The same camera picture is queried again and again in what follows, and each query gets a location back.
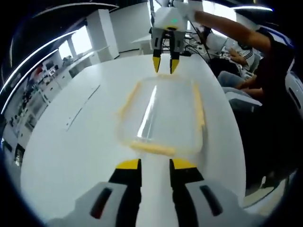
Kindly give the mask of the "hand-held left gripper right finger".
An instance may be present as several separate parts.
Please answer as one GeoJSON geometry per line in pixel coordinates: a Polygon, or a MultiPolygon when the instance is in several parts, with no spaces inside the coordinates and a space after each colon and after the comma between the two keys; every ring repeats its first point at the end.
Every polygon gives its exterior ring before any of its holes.
{"type": "Polygon", "coordinates": [[[169,160],[172,198],[180,227],[243,227],[244,210],[237,196],[206,180],[187,160],[169,160]]]}

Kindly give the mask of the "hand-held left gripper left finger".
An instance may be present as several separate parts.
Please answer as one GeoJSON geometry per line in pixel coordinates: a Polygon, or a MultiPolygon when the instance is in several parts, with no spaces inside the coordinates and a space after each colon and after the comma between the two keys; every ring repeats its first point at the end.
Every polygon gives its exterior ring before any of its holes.
{"type": "Polygon", "coordinates": [[[142,200],[139,158],[118,164],[107,182],[99,182],[75,201],[74,210],[48,222],[50,227],[134,227],[142,200]]]}

